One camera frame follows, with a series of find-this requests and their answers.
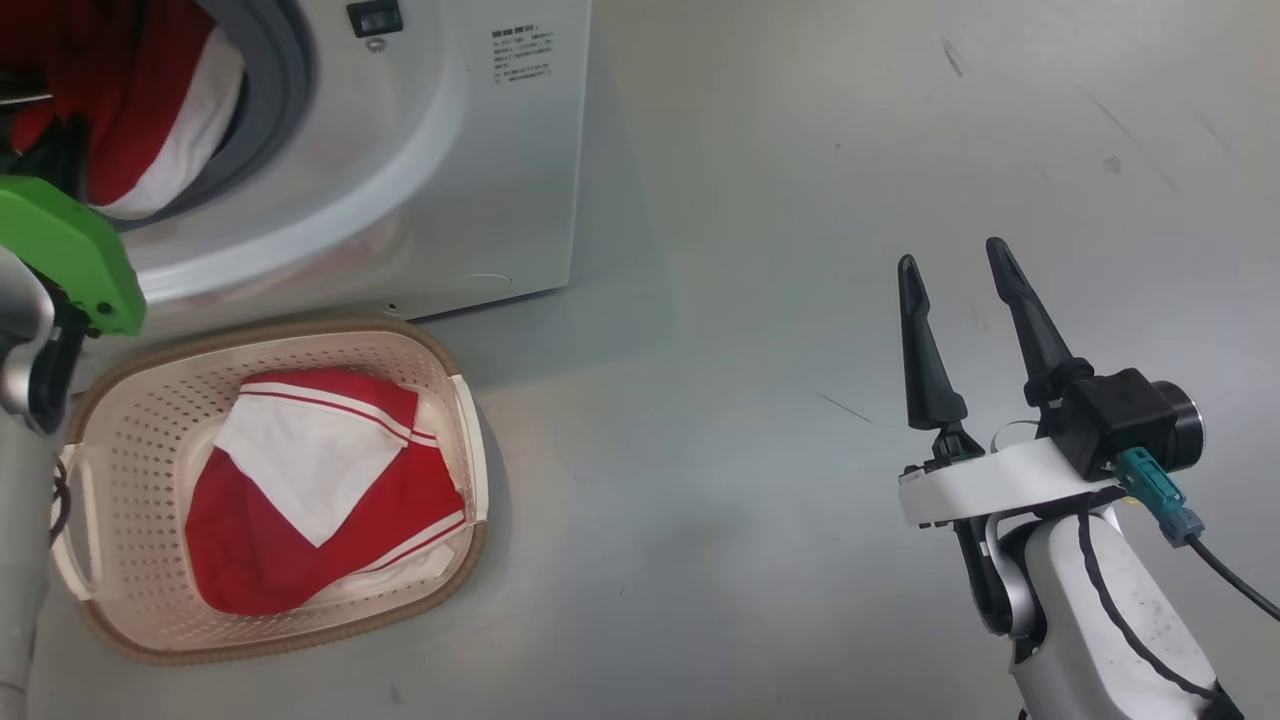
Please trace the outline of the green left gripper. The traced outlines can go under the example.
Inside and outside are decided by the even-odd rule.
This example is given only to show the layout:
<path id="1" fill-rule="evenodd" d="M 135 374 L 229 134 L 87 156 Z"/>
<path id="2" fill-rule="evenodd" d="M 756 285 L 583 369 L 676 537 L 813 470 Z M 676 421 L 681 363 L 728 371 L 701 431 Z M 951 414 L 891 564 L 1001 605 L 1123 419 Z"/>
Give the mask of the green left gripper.
<path id="1" fill-rule="evenodd" d="M 58 286 L 104 334 L 138 336 L 147 304 L 120 236 L 77 201 L 90 195 L 90 124 L 51 119 L 40 132 L 5 122 L 1 243 Z"/>

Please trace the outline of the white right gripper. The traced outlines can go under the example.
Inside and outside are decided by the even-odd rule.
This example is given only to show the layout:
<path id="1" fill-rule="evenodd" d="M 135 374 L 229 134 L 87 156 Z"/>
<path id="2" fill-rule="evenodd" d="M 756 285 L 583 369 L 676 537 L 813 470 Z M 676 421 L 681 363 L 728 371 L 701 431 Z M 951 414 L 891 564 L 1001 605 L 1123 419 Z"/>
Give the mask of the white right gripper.
<path id="1" fill-rule="evenodd" d="M 1092 377 L 1093 366 L 1066 345 L 1005 240 L 986 241 L 995 288 L 1015 327 L 1030 406 L 1061 400 L 1065 387 Z M 946 430 L 968 415 L 948 378 L 929 324 L 931 299 L 915 258 L 897 264 L 899 316 L 908 425 Z M 1051 438 L 1010 445 L 997 454 L 899 478 L 899 502 L 911 527 L 1033 509 L 1078 495 L 1117 487 L 1114 478 L 1085 480 Z"/>

